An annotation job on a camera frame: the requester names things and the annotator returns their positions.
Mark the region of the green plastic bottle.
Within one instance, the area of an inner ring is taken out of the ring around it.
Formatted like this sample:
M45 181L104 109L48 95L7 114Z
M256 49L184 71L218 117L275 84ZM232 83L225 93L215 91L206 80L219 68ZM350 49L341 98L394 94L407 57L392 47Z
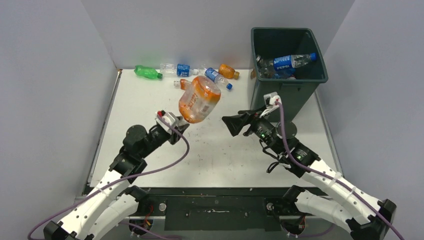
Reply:
M143 65L136 65L134 69L134 73L138 77L146 78L149 80L162 80L163 74L158 72L156 69L152 67L147 67Z

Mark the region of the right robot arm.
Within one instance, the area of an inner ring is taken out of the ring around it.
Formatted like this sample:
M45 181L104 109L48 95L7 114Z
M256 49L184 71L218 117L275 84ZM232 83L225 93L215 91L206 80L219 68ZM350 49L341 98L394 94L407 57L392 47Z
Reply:
M354 240L384 239L392 227L396 204L358 189L296 137L287 137L284 126L274 126L260 114L260 110L241 110L237 115L222 117L222 121L234 137L248 126L243 135L256 135L263 153L328 196L293 185L282 197L281 209L324 219L346 230Z

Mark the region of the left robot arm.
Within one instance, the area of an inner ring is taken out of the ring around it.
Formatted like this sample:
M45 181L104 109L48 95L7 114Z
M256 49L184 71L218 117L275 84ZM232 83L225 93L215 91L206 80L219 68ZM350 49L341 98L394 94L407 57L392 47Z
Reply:
M100 182L61 220L46 224L44 239L100 240L126 217L144 215L149 210L148 193L133 182L146 174L145 158L165 142L174 145L185 141L183 134L188 127L181 117L171 124L158 117L150 130L142 125L131 126Z

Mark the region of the slim blue label bottle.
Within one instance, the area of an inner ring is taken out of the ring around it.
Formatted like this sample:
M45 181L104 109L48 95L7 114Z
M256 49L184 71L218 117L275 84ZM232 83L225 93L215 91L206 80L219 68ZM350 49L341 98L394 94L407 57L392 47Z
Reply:
M257 63L260 67L273 69L275 71L282 71L285 69L296 69L315 62L318 55L313 52L310 54L292 54L271 59L263 59L257 57Z

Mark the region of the clear bottle silver cap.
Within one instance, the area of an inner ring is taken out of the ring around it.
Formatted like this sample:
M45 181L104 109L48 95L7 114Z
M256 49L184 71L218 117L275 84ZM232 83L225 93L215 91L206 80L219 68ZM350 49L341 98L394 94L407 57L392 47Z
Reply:
M270 79L274 74L274 60L263 58L261 55L256 55L256 64L258 73L261 78Z

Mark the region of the blue label bottle edge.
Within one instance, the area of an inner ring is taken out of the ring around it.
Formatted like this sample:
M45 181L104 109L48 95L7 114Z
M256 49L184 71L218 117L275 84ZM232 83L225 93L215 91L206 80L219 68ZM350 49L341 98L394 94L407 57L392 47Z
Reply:
M295 79L295 68L285 68L270 74L271 79Z

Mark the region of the large orange label bottle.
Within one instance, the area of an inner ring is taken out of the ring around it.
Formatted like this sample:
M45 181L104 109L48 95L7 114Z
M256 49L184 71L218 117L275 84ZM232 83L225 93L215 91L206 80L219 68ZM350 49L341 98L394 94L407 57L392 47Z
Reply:
M190 124L207 118L221 99L219 87L205 76L197 76L186 88L178 102L182 117Z

